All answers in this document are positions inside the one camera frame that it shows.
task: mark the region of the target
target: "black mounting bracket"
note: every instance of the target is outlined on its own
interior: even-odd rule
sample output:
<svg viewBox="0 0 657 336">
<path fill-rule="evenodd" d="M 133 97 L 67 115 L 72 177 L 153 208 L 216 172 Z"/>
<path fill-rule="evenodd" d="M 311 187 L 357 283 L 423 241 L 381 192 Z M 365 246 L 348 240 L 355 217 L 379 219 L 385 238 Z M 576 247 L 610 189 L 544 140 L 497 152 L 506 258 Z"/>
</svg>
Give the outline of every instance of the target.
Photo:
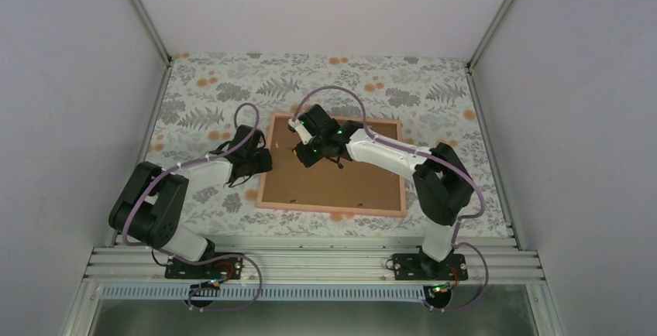
<svg viewBox="0 0 657 336">
<path fill-rule="evenodd" d="M 455 280 L 451 268 L 456 270 L 459 280 L 468 279 L 466 257 L 458 253 L 448 255 L 437 263 L 437 269 L 427 270 L 422 265 L 419 253 L 395 253 L 392 255 L 392 267 L 395 280 Z"/>
<path fill-rule="evenodd" d="M 215 256 L 230 255 L 234 252 L 217 252 Z M 164 272 L 164 278 L 167 279 L 221 279 L 228 276 L 228 269 L 230 266 L 224 265 L 224 262 L 229 262 L 232 267 L 232 275 L 230 280 L 238 280 L 242 276 L 243 260 L 236 257 L 210 262 L 206 265 L 189 265 L 178 259 L 169 259 L 167 262 L 167 270 Z"/>
</svg>

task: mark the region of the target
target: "metal extrusion bar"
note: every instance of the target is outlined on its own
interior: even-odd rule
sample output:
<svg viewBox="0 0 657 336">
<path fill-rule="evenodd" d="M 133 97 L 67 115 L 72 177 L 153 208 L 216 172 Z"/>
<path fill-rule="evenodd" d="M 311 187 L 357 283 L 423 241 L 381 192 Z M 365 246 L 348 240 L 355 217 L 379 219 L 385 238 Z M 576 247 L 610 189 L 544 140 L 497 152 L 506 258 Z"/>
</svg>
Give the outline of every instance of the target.
<svg viewBox="0 0 657 336">
<path fill-rule="evenodd" d="M 480 240 L 481 249 L 490 269 L 491 284 L 544 283 L 541 263 L 536 252 L 519 252 L 514 246 L 505 245 L 507 239 Z M 273 247 L 271 245 L 221 246 L 220 252 L 245 252 L 263 271 L 266 284 L 285 285 L 432 285 L 434 281 L 395 281 L 394 273 L 385 268 L 385 262 L 393 253 L 415 253 L 415 245 L 406 246 L 342 246 L 323 247 L 297 245 Z M 466 256 L 470 279 L 462 284 L 481 284 L 484 278 L 483 263 L 469 249 L 457 250 Z M 166 256 L 157 254 L 158 259 Z M 117 246 L 111 249 L 94 249 L 85 282 L 132 282 L 132 283 L 197 283 L 197 280 L 164 279 L 164 268 L 155 265 L 150 250 Z M 238 282 L 256 284 L 258 278 L 250 265 L 243 268 L 243 278 Z"/>
<path fill-rule="evenodd" d="M 64 329 L 65 336 L 86 336 L 91 332 L 98 301 L 102 292 L 101 283 L 81 283 L 77 289 L 73 307 L 69 312 Z"/>
<path fill-rule="evenodd" d="M 531 311 L 534 314 L 538 336 L 563 336 L 547 283 L 528 284 L 527 295 Z"/>
<path fill-rule="evenodd" d="M 500 8 L 497 10 L 497 13 L 495 14 L 495 17 L 493 17 L 493 21 L 490 22 L 490 25 L 488 26 L 488 29 L 486 29 L 486 32 L 483 34 L 483 37 L 481 38 L 481 41 L 479 42 L 479 45 L 477 46 L 476 50 L 474 51 L 474 54 L 472 58 L 470 58 L 470 61 L 468 62 L 468 67 L 472 70 L 474 67 L 477 65 L 479 62 L 479 59 L 483 55 L 483 52 L 486 50 L 486 47 L 488 46 L 488 43 L 490 40 L 493 38 L 493 35 L 495 34 L 495 31 L 497 30 L 497 27 L 500 25 L 506 14 L 508 13 L 509 9 L 511 8 L 511 5 L 513 5 L 513 2 L 515 0 L 503 0 L 502 4 L 500 5 Z"/>
<path fill-rule="evenodd" d="M 164 100 L 164 94 L 167 93 L 167 86 L 169 85 L 169 78 L 171 78 L 171 71 L 173 67 L 169 66 L 164 71 L 162 76 L 162 81 L 160 82 L 160 88 L 157 90 L 157 96 L 153 108 L 150 111 L 150 116 L 148 119 L 148 126 L 146 127 L 146 134 L 142 140 L 142 145 L 139 148 L 139 155 L 137 156 L 136 164 L 143 162 L 146 159 L 146 154 L 148 153 L 148 145 L 150 144 L 151 138 L 153 138 L 153 131 L 155 131 L 155 124 L 157 123 L 157 117 L 160 116 L 160 108 L 162 107 L 162 101 Z M 108 230 L 107 242 L 109 246 L 113 246 L 114 242 L 117 242 L 119 233 L 114 229 Z"/>
<path fill-rule="evenodd" d="M 486 149 L 488 163 L 490 164 L 490 171 L 493 173 L 493 181 L 495 182 L 495 187 L 497 188 L 497 197 L 500 199 L 502 214 L 504 215 L 504 220 L 507 221 L 513 230 L 513 237 L 516 241 L 518 241 L 518 248 L 523 249 L 525 246 L 525 241 L 523 240 L 522 231 L 519 231 L 520 229 L 514 223 L 513 213 L 509 205 L 509 199 L 507 196 L 506 188 L 504 187 L 504 181 L 502 180 L 500 173 L 500 167 L 497 163 L 497 157 L 495 156 L 495 151 L 493 150 L 493 143 L 490 139 L 490 133 L 488 132 L 488 124 L 486 123 L 486 118 L 483 113 L 479 93 L 476 90 L 473 76 L 470 74 L 467 74 L 466 76 L 468 79 L 468 86 L 470 86 L 470 95 L 472 96 L 474 109 L 476 111 L 476 118 L 479 122 L 479 127 L 481 128 L 481 137 L 483 139 L 484 148 Z"/>
<path fill-rule="evenodd" d="M 167 48 L 164 46 L 164 43 L 162 42 L 162 39 L 160 38 L 160 34 L 157 33 L 157 30 L 155 29 L 155 25 L 153 24 L 153 20 L 150 19 L 150 16 L 148 16 L 148 13 L 146 12 L 146 9 L 143 6 L 143 3 L 141 0 L 130 0 L 132 3 L 133 8 L 135 9 L 135 12 L 137 13 L 137 16 L 139 16 L 139 19 L 142 22 L 142 25 L 146 29 L 146 32 L 148 33 L 151 42 L 153 42 L 153 45 L 157 49 L 157 52 L 160 55 L 160 58 L 162 61 L 168 65 L 169 64 L 169 59 L 170 55 L 167 52 Z"/>
</svg>

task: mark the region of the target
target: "wooden frame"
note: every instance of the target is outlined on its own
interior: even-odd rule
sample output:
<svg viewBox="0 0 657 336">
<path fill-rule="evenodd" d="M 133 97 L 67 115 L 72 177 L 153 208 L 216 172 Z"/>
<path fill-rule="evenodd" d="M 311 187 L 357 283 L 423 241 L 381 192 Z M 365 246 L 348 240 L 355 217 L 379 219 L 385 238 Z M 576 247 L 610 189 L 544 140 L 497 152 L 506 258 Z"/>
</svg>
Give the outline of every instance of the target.
<svg viewBox="0 0 657 336">
<path fill-rule="evenodd" d="M 273 142 L 273 133 L 274 133 L 274 124 L 277 119 L 285 119 L 286 121 L 291 118 L 291 113 L 275 112 L 272 114 L 270 127 L 267 130 L 267 146 L 271 147 Z M 333 117 L 339 122 L 346 120 L 353 120 L 360 122 L 360 118 L 352 117 Z M 390 119 L 367 119 L 368 124 L 370 125 L 395 125 L 395 131 L 397 139 L 402 140 L 402 131 L 401 131 L 401 122 L 397 120 Z M 399 179 L 399 210 L 392 209 L 376 209 L 376 208 L 364 208 L 364 207 L 336 207 L 336 206 L 326 206 L 319 204 L 296 204 L 296 203 L 278 203 L 272 201 L 264 201 L 263 195 L 265 192 L 265 186 L 267 185 L 267 173 L 264 173 L 260 178 L 260 186 L 258 188 L 258 198 L 256 200 L 256 207 L 274 209 L 274 210 L 292 210 L 292 211 L 311 211 L 311 212 L 323 212 L 331 214 L 361 214 L 361 215 L 370 215 L 370 216 L 382 216 L 382 217 L 397 217 L 402 218 L 407 214 L 406 206 L 406 187 L 404 185 L 404 178 L 398 176 Z"/>
</svg>

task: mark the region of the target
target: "cable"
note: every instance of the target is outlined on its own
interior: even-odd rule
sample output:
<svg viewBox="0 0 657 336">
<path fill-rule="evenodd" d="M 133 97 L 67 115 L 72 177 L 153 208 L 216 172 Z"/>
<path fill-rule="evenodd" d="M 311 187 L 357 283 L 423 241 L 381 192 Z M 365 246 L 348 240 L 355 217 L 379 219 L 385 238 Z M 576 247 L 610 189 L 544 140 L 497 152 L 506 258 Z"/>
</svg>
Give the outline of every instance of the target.
<svg viewBox="0 0 657 336">
<path fill-rule="evenodd" d="M 186 264 L 194 265 L 194 266 L 205 265 L 205 264 L 209 264 L 210 262 L 215 262 L 215 261 L 219 261 L 219 260 L 225 260 L 225 259 L 230 259 L 232 257 L 236 257 L 238 259 L 244 259 L 244 260 L 248 261 L 251 265 L 253 265 L 253 268 L 255 268 L 256 271 L 258 272 L 258 290 L 256 291 L 256 295 L 253 297 L 253 299 L 251 299 L 251 301 L 249 301 L 248 303 L 245 303 L 245 304 L 240 305 L 238 307 L 228 307 L 228 308 L 205 309 L 203 307 L 197 307 L 195 305 L 192 305 L 191 298 L 194 297 L 197 293 L 199 293 L 201 291 L 208 290 L 208 288 L 199 287 L 196 290 L 193 290 L 189 293 L 189 297 L 187 298 L 187 305 L 189 306 L 189 310 L 199 310 L 201 312 L 208 311 L 208 312 L 212 312 L 212 313 L 227 313 L 227 312 L 241 311 L 241 310 L 245 310 L 246 308 L 253 305 L 258 300 L 258 297 L 260 297 L 260 295 L 263 292 L 263 273 L 260 271 L 260 267 L 258 266 L 258 264 L 256 264 L 256 262 L 254 262 L 248 256 L 241 255 L 239 253 L 230 253 L 228 255 L 216 256 L 216 257 L 213 257 L 212 259 L 207 259 L 207 260 L 204 260 L 204 261 L 197 261 L 197 262 L 187 260 L 186 258 L 180 257 L 180 256 L 174 256 L 174 257 L 176 259 L 186 263 Z"/>
<path fill-rule="evenodd" d="M 169 173 L 178 171 L 182 169 L 183 167 L 189 167 L 189 166 L 195 166 L 197 164 L 202 164 L 206 162 L 211 162 L 215 159 L 222 158 L 224 156 L 227 156 L 228 154 L 236 151 L 240 146 L 244 145 L 244 143 L 253 136 L 253 133 L 255 133 L 258 123 L 260 122 L 260 112 L 258 111 L 258 108 L 254 104 L 251 104 L 250 102 L 245 102 L 242 103 L 240 106 L 237 107 L 235 110 L 235 115 L 233 116 L 233 121 L 235 123 L 235 126 L 237 126 L 237 114 L 239 111 L 244 108 L 245 106 L 250 106 L 253 108 L 253 110 L 256 111 L 256 123 L 253 125 L 251 128 L 251 132 L 242 139 L 242 141 L 238 142 L 237 145 L 233 146 L 232 148 L 226 150 L 225 152 L 218 154 L 216 156 L 204 156 L 203 158 L 199 159 L 194 159 L 187 161 L 185 163 L 178 163 L 176 166 L 171 167 L 168 170 L 162 171 L 153 181 L 149 184 L 149 186 L 143 191 L 142 195 L 139 196 L 139 199 L 137 199 L 137 202 L 135 203 L 134 206 L 132 206 L 132 210 L 130 211 L 130 214 L 128 215 L 128 218 L 126 219 L 126 223 L 123 225 L 123 230 L 121 232 L 121 237 L 123 240 L 124 245 L 129 245 L 129 246 L 138 246 L 138 245 L 146 245 L 146 243 L 141 243 L 141 242 L 130 242 L 128 240 L 128 229 L 130 228 L 130 224 L 132 224 L 132 220 L 135 218 L 135 215 L 137 214 L 137 211 L 139 210 L 139 207 L 141 207 L 142 203 L 148 197 L 148 194 L 155 188 L 155 186 Z"/>
<path fill-rule="evenodd" d="M 455 289 L 456 287 L 459 286 L 459 282 L 460 282 L 460 280 L 459 280 L 459 272 L 456 271 L 456 269 L 454 268 L 454 266 L 450 266 L 450 267 L 449 267 L 449 271 L 451 271 L 452 274 L 454 275 L 454 287 L 452 287 L 452 289 Z"/>
<path fill-rule="evenodd" d="M 157 257 L 155 257 L 155 249 L 150 249 L 150 256 L 153 257 L 153 261 L 154 261 L 158 266 L 164 266 L 164 267 L 167 267 L 167 264 L 163 264 L 162 262 L 157 261 Z"/>
<path fill-rule="evenodd" d="M 401 150 L 401 151 L 403 151 L 403 152 L 410 153 L 410 154 L 415 154 L 415 151 L 414 151 L 413 149 L 410 149 L 410 148 L 408 148 L 408 147 L 406 147 L 406 146 L 398 145 L 398 144 L 396 144 L 396 143 L 394 143 L 394 142 L 389 142 L 389 141 L 387 141 L 387 140 L 385 140 L 385 139 L 381 139 L 381 138 L 379 138 L 378 136 L 375 136 L 375 135 L 370 131 L 370 127 L 367 126 L 367 118 L 366 118 L 366 112 L 365 112 L 365 104 L 363 104 L 363 101 L 360 100 L 360 98 L 359 98 L 356 94 L 354 94 L 353 92 L 351 92 L 350 90 L 348 90 L 348 89 L 346 89 L 346 88 L 344 88 L 344 87 L 340 87 L 340 86 L 324 86 L 324 87 L 316 88 L 316 89 L 310 91 L 310 93 L 308 93 L 308 94 L 303 98 L 303 100 L 301 100 L 301 102 L 299 103 L 299 105 L 297 106 L 297 110 L 294 111 L 294 114 L 292 115 L 292 121 L 294 121 L 294 120 L 297 119 L 298 114 L 299 114 L 299 111 L 301 110 L 301 108 L 303 108 L 304 103 L 305 103 L 305 102 L 306 102 L 306 101 L 307 101 L 307 100 L 308 100 L 313 94 L 316 94 L 316 93 L 318 93 L 319 91 L 323 91 L 323 90 L 338 90 L 338 91 L 343 91 L 343 92 L 346 92 L 347 94 L 351 95 L 351 97 L 354 98 L 354 100 L 356 100 L 356 102 L 357 102 L 358 105 L 360 106 L 360 112 L 361 112 L 361 114 L 363 115 L 363 130 L 365 130 L 365 133 L 366 133 L 366 134 L 367 134 L 372 140 L 374 140 L 375 142 L 378 142 L 378 143 L 384 144 L 385 146 L 389 146 L 389 147 L 391 147 L 391 148 L 393 148 L 393 149 Z M 464 179 L 464 180 L 465 180 L 465 181 L 466 181 L 466 182 L 467 182 L 467 183 L 473 188 L 474 192 L 476 193 L 476 195 L 477 195 L 478 198 L 479 198 L 479 203 L 480 203 L 480 209 L 479 209 L 479 212 L 477 212 L 477 213 L 475 213 L 475 214 L 470 214 L 470 215 L 461 216 L 461 217 L 459 217 L 459 218 L 456 220 L 456 226 L 454 227 L 454 232 L 452 233 L 452 240 L 451 240 L 452 245 L 454 245 L 454 244 L 456 243 L 456 236 L 459 234 L 459 228 L 460 228 L 460 222 L 461 222 L 461 220 L 464 220 L 464 219 L 466 219 L 466 218 L 479 218 L 479 217 L 481 217 L 481 215 L 483 215 L 483 212 L 484 212 L 484 210 L 485 210 L 485 208 L 486 208 L 486 201 L 483 199 L 483 194 L 481 193 L 481 189 L 480 189 L 480 188 L 474 183 L 474 181 L 472 180 L 472 178 L 470 178 L 470 177 L 469 177 L 467 174 L 465 174 L 462 170 L 459 170 L 456 166 L 452 165 L 451 163 L 446 162 L 446 161 L 444 161 L 444 160 L 442 160 L 442 159 L 440 159 L 440 158 L 438 158 L 438 157 L 436 157 L 436 156 L 433 156 L 432 154 L 423 153 L 423 152 L 417 152 L 417 155 L 419 155 L 419 156 L 423 156 L 423 157 L 425 157 L 425 158 L 427 158 L 427 159 L 430 159 L 430 160 L 432 160 L 432 161 L 434 161 L 434 162 L 440 164 L 441 166 L 447 167 L 447 169 L 449 169 L 449 170 L 451 170 L 452 172 L 454 172 L 454 173 L 456 173 L 457 175 L 459 175 L 459 177 L 461 177 L 462 179 Z"/>
<path fill-rule="evenodd" d="M 469 308 L 473 307 L 474 304 L 481 301 L 481 299 L 483 297 L 483 294 L 486 292 L 486 288 L 488 288 L 488 280 L 490 278 L 490 274 L 488 273 L 488 263 L 486 262 L 486 259 L 483 257 L 483 254 L 481 253 L 481 251 L 477 247 L 475 247 L 474 245 L 471 245 L 468 242 L 460 242 L 458 245 L 454 246 L 454 248 L 457 249 L 457 248 L 459 248 L 461 246 L 464 246 L 464 245 L 467 245 L 468 247 L 473 249 L 474 252 L 476 252 L 477 255 L 479 255 L 479 257 L 481 258 L 481 262 L 483 263 L 483 271 L 485 272 L 485 276 L 484 276 L 484 280 L 483 280 L 483 286 L 481 287 L 481 291 L 479 292 L 479 294 L 477 294 L 476 297 L 472 301 L 470 301 L 469 303 L 467 303 L 465 305 L 462 305 L 460 307 L 454 307 L 452 309 L 440 309 L 441 313 L 451 313 L 451 312 L 454 312 L 454 311 L 465 310 L 465 309 L 469 309 Z M 430 311 L 433 311 L 434 308 L 427 302 L 427 300 L 424 301 L 424 304 L 425 304 L 426 307 L 429 308 Z"/>
</svg>

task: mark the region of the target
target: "gray leaf pattern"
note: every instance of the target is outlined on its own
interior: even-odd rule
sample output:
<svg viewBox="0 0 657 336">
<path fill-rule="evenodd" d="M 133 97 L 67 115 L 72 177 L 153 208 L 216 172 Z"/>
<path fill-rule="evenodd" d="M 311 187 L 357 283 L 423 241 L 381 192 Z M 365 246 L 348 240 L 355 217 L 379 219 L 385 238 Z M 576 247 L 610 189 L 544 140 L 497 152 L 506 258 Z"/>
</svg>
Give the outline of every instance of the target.
<svg viewBox="0 0 657 336">
<path fill-rule="evenodd" d="M 352 105 L 343 105 L 336 106 L 334 108 L 327 109 L 327 112 L 330 115 L 338 115 L 342 117 L 360 117 L 360 108 Z"/>
<path fill-rule="evenodd" d="M 180 112 L 184 111 L 185 103 L 181 100 L 162 101 L 160 106 L 160 121 L 165 125 L 175 123 L 180 119 Z"/>
<path fill-rule="evenodd" d="M 218 125 L 223 120 L 223 111 L 220 112 L 218 108 L 215 108 L 214 111 L 210 108 L 203 108 L 203 110 L 196 108 L 187 113 L 178 122 L 178 125 L 190 129 L 208 129 L 213 125 Z"/>
<path fill-rule="evenodd" d="M 426 97 L 428 100 L 455 103 L 456 100 L 466 96 L 463 88 L 459 87 L 456 83 L 454 85 L 434 84 L 429 88 Z"/>
<path fill-rule="evenodd" d="M 219 192 L 215 187 L 206 187 L 194 193 L 192 199 L 197 202 L 205 203 L 210 200 L 213 195 L 216 195 Z"/>
<path fill-rule="evenodd" d="M 408 91 L 402 91 L 398 88 L 388 88 L 386 90 L 388 96 L 388 104 L 399 108 L 400 106 L 417 106 L 420 105 L 420 97 L 416 94 L 411 94 Z"/>
<path fill-rule="evenodd" d="M 271 113 L 290 111 L 312 89 L 347 87 L 363 100 L 370 118 L 398 119 L 404 141 L 420 146 L 450 144 L 480 186 L 487 210 L 465 220 L 464 236 L 505 236 L 463 62 L 427 57 L 340 57 L 307 54 L 183 53 L 174 61 L 147 160 L 163 167 L 203 156 L 235 134 L 232 114 L 244 101 L 260 110 L 259 128 Z M 360 117 L 348 95 L 324 91 L 312 98 L 332 115 Z M 250 110 L 238 123 L 251 124 Z M 208 186 L 187 195 L 181 222 L 206 235 L 423 236 L 427 218 L 412 183 L 406 183 L 405 218 L 342 216 L 255 207 L 260 178 L 228 188 Z M 464 214 L 479 207 L 474 197 Z"/>
<path fill-rule="evenodd" d="M 230 83 L 219 84 L 217 86 L 217 91 L 217 100 L 219 101 L 244 101 L 251 96 L 249 90 L 243 90 L 240 86 L 235 86 Z"/>
<path fill-rule="evenodd" d="M 239 194 L 228 194 L 222 202 L 222 207 L 224 207 L 229 214 L 239 212 L 239 208 L 242 207 L 242 200 L 239 198 Z"/>
<path fill-rule="evenodd" d="M 285 78 L 281 77 L 278 80 L 272 78 L 266 81 L 261 88 L 258 88 L 256 93 L 280 98 L 281 96 L 285 96 L 286 94 L 298 89 L 299 86 L 297 85 L 297 82 L 293 82 L 292 78 L 290 78 L 289 81 L 286 81 Z"/>
</svg>

